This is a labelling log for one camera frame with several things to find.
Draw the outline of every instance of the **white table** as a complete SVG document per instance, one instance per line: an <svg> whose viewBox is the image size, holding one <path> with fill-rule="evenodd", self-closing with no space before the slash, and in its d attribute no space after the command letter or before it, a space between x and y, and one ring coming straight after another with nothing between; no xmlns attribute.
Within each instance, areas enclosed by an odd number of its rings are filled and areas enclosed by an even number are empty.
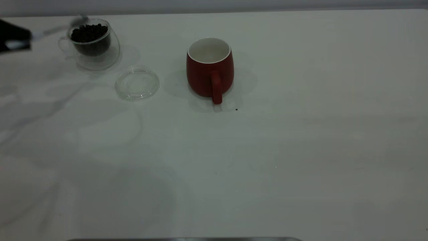
<svg viewBox="0 0 428 241"><path fill-rule="evenodd" d="M427 11L98 17L121 43L106 72L65 60L61 35L0 56L0 240L428 239ZM186 80L206 36L234 55L221 107ZM161 87L126 102L134 64Z"/></svg>

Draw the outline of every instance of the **coffee beans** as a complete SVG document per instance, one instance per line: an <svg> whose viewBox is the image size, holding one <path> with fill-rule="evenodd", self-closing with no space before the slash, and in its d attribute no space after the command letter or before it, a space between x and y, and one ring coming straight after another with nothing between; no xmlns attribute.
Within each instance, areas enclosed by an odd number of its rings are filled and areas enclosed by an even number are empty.
<svg viewBox="0 0 428 241"><path fill-rule="evenodd" d="M81 25L79 28L73 30L71 39L75 42L91 42L95 41L108 31L107 26L98 25ZM110 47L110 34L104 38L90 44L74 44L79 53L86 56L98 56L107 51Z"/></svg>

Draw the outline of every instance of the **clear plastic lid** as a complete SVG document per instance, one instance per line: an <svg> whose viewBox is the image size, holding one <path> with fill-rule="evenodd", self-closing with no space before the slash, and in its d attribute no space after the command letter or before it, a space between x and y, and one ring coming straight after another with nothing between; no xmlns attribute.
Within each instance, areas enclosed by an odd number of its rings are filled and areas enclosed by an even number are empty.
<svg viewBox="0 0 428 241"><path fill-rule="evenodd" d="M159 89L159 78L146 66L134 65L121 71L115 89L125 100L140 100L152 96Z"/></svg>

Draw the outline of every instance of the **glass cup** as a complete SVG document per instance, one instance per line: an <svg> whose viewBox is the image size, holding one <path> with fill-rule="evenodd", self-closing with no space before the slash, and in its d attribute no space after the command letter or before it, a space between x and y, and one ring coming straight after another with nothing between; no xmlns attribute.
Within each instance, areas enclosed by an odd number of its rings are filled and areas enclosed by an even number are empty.
<svg viewBox="0 0 428 241"><path fill-rule="evenodd" d="M71 35L79 27L71 27L67 30L67 36L58 40L59 48L85 69L103 70L112 66L119 58L120 45L110 24L102 19L89 19L86 24L107 26L107 32L90 42L76 42Z"/></svg>

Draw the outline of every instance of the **black object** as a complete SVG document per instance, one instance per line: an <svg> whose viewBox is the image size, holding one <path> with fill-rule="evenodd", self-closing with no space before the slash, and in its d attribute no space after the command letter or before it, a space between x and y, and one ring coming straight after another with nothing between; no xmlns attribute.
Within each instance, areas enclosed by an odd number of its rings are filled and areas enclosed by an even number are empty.
<svg viewBox="0 0 428 241"><path fill-rule="evenodd" d="M31 49L31 36L29 30L0 20L0 54L9 51ZM9 49L5 44L5 42L9 40L25 41L27 44L17 49Z"/></svg>
<svg viewBox="0 0 428 241"><path fill-rule="evenodd" d="M108 32L107 26L98 25L81 25L73 30L71 40L80 43L92 42L100 39ZM74 43L75 48L79 53L86 56L99 56L107 51L110 47L110 33L104 38L89 44Z"/></svg>

